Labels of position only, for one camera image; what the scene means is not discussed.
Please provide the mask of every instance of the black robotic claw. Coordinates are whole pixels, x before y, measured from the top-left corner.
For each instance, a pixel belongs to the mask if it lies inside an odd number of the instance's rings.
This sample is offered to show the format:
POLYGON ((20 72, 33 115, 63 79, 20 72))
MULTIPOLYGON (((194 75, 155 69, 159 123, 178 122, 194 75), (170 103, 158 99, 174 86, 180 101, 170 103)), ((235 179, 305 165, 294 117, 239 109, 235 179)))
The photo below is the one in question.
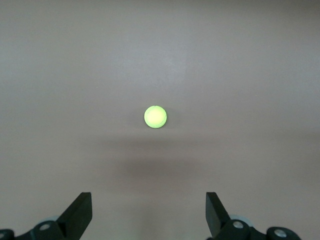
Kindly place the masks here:
POLYGON ((56 221, 45 221, 23 235, 0 230, 0 240, 79 240, 92 219, 90 192, 81 193, 56 221))
POLYGON ((241 220, 232 220, 215 192, 206 193, 205 218, 212 235, 207 240, 301 240, 284 227, 270 227, 263 234, 241 220))

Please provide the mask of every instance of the yellow-green ball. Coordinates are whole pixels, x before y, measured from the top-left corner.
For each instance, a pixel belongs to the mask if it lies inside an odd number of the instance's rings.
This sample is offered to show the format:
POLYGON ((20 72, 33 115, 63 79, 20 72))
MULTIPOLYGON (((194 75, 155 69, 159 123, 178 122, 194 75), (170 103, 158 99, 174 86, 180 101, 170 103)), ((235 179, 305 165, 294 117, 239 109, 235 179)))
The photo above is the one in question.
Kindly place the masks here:
POLYGON ((144 113, 144 121, 150 128, 161 128, 167 121, 167 113, 160 106, 151 106, 144 113))

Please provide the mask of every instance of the silver bolt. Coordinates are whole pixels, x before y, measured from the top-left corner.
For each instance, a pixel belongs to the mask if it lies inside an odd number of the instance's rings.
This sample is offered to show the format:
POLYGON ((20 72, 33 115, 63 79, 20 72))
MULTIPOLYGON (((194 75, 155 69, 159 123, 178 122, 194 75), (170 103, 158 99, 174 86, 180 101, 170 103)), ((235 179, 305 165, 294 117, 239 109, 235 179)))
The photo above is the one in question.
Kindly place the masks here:
POLYGON ((43 230, 47 230, 48 228, 50 228, 49 224, 43 224, 39 229, 40 231, 43 231, 43 230))
POLYGON ((244 225, 243 225, 241 222, 239 222, 239 221, 235 221, 235 222, 233 223, 233 226, 234 226, 235 228, 237 228, 237 229, 243 229, 243 228, 244 228, 244 225))
POLYGON ((281 229, 274 230, 274 234, 277 235, 280 238, 286 238, 287 237, 287 234, 285 233, 285 231, 283 231, 281 229))

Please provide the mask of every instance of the ball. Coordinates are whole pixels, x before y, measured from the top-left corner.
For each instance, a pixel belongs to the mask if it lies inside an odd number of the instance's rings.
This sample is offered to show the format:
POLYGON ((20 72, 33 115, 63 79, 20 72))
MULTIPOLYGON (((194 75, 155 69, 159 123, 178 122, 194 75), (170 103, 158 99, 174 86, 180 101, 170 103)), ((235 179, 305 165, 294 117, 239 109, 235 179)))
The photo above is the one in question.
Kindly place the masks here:
POLYGON ((167 121, 167 113, 160 106, 151 106, 144 113, 144 121, 150 128, 161 128, 167 121))

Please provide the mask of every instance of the gray floor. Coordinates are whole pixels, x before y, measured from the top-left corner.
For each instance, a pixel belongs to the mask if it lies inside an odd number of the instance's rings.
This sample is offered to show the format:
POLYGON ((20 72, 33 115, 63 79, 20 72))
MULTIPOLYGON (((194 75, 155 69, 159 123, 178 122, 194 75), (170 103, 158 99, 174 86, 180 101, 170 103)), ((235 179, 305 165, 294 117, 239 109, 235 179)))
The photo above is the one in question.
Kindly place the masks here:
POLYGON ((0 228, 92 192, 82 240, 204 240, 214 191, 318 240, 319 171, 319 1, 0 2, 0 228))

